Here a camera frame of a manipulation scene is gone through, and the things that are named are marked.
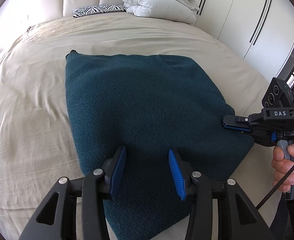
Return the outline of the right human hand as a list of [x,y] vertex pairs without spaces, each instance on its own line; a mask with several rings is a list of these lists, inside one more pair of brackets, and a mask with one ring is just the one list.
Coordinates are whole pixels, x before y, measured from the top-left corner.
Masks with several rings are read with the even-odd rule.
[[[287,150],[288,153],[294,157],[294,144],[289,145]],[[280,147],[276,146],[273,149],[272,167],[275,169],[275,173],[272,185],[275,186],[283,178],[283,176],[285,176],[285,174],[290,170],[293,165],[294,162],[285,159],[283,150]],[[283,193],[287,193],[288,191],[290,191],[292,185],[294,185],[294,171],[286,178],[282,185],[280,185],[278,190]]]

